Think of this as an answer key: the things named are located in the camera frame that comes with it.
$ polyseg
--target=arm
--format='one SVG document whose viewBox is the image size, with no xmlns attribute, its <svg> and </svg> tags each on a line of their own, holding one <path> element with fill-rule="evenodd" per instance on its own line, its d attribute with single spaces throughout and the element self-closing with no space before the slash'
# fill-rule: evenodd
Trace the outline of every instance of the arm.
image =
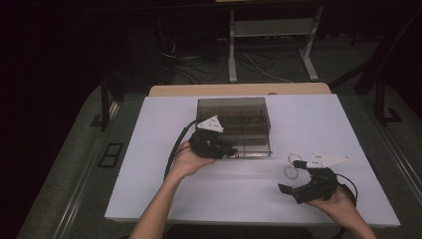
<svg viewBox="0 0 422 239">
<path fill-rule="evenodd" d="M 313 200 L 308 202 L 308 205 L 317 207 L 325 212 L 334 222 L 350 231 L 355 239 L 376 238 L 372 229 L 360 216 L 356 207 L 341 187 L 337 188 L 330 200 Z"/>
<path fill-rule="evenodd" d="M 167 177 L 140 216 L 129 238 L 161 239 L 174 194 L 182 179 L 213 162 L 215 159 L 197 156 L 188 141 L 182 142 Z"/>
</svg>

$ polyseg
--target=person's left hand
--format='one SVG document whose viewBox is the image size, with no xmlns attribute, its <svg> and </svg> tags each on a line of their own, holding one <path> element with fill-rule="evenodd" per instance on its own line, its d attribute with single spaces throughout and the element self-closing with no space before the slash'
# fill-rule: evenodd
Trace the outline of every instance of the person's left hand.
<svg viewBox="0 0 422 239">
<path fill-rule="evenodd" d="M 201 167 L 212 164 L 215 161 L 216 159 L 213 158 L 204 158 L 196 155 L 190 147 L 189 141 L 183 141 L 177 149 L 177 154 L 169 173 L 183 178 L 195 174 Z"/>
</svg>

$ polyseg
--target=white table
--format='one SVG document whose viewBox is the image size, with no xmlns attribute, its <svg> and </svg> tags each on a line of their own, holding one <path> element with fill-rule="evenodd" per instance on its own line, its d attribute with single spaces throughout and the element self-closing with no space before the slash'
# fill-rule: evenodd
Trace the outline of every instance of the white table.
<svg viewBox="0 0 422 239">
<path fill-rule="evenodd" d="M 282 194 L 278 183 L 301 186 L 283 174 L 288 155 L 304 160 L 313 152 L 350 155 L 351 161 L 331 169 L 357 186 L 358 210 L 372 226 L 398 226 L 399 221 L 375 177 L 336 95 L 272 95 L 265 97 L 271 121 L 273 154 L 260 159 L 222 159 L 185 178 L 172 204 L 169 222 L 327 225 L 321 211 L 298 205 Z M 148 97 L 139 114 L 105 217 L 137 220 L 160 186 L 168 155 L 182 129 L 195 120 L 198 99 L 227 96 Z M 186 135 L 189 138 L 192 129 Z M 348 184 L 342 178 L 340 182 Z"/>
</svg>

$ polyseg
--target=transparent smoky plastic box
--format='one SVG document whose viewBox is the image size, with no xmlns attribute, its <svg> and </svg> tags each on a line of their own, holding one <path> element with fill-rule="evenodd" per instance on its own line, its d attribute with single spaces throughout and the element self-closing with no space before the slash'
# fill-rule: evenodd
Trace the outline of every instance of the transparent smoky plastic box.
<svg viewBox="0 0 422 239">
<path fill-rule="evenodd" d="M 224 127 L 220 138 L 235 143 L 233 147 L 238 149 L 234 157 L 271 156 L 271 125 L 265 98 L 198 100 L 198 121 L 214 116 Z"/>
</svg>

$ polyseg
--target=white plastic part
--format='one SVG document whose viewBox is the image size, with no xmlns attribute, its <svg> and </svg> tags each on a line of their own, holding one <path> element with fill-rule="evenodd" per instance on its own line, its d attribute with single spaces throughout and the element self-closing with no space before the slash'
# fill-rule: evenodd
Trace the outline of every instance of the white plastic part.
<svg viewBox="0 0 422 239">
<path fill-rule="evenodd" d="M 207 119 L 198 124 L 199 128 L 207 129 L 211 131 L 223 132 L 224 128 L 220 125 L 217 116 Z"/>
<path fill-rule="evenodd" d="M 325 168 L 344 163 L 350 160 L 350 155 L 335 155 L 328 153 L 314 152 L 311 160 L 307 163 L 307 168 Z"/>
</svg>

